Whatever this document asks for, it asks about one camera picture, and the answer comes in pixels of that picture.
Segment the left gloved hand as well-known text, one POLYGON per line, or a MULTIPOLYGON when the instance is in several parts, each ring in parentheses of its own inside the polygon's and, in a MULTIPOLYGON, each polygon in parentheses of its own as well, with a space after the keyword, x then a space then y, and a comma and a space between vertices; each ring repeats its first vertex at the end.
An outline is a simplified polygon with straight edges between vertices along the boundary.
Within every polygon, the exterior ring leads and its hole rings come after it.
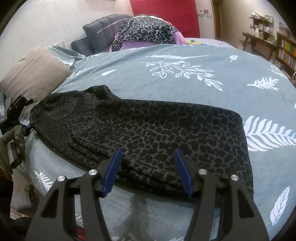
POLYGON ((13 169, 25 159, 25 134, 22 126, 15 132, 14 129, 1 136, 1 175, 12 180, 13 169))

